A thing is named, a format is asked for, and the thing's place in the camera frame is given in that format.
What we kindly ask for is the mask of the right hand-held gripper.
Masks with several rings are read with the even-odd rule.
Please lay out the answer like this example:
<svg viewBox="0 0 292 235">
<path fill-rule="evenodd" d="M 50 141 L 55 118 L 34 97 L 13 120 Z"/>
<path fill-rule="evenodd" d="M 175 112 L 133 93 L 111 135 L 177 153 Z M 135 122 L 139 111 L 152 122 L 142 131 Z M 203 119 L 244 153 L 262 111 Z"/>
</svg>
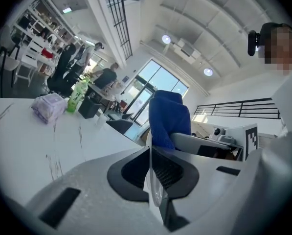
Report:
<svg viewBox="0 0 292 235">
<path fill-rule="evenodd" d="M 258 149 L 257 124 L 215 128 L 209 140 L 181 133 L 173 133 L 170 138 L 176 150 L 199 156 L 226 156 L 232 152 L 237 161 L 245 161 L 251 151 Z"/>
</svg>

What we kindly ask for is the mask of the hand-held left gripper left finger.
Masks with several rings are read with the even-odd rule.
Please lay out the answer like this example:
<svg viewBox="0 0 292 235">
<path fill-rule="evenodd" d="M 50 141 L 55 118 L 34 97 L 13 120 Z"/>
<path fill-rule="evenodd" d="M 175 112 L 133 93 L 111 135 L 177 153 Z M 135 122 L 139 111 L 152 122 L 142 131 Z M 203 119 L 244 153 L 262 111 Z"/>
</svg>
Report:
<svg viewBox="0 0 292 235">
<path fill-rule="evenodd" d="M 27 209 L 57 235 L 162 235 L 144 181 L 149 152 L 83 162 L 40 190 Z"/>
</svg>

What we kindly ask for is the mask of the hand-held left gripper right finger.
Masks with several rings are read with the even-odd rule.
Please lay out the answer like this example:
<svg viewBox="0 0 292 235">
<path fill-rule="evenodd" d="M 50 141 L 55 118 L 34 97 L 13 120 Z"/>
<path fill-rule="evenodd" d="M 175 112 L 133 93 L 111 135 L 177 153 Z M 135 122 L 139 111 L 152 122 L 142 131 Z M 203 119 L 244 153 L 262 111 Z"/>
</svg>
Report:
<svg viewBox="0 0 292 235">
<path fill-rule="evenodd" d="M 245 163 L 153 148 L 153 232 L 231 232 Z"/>
</svg>

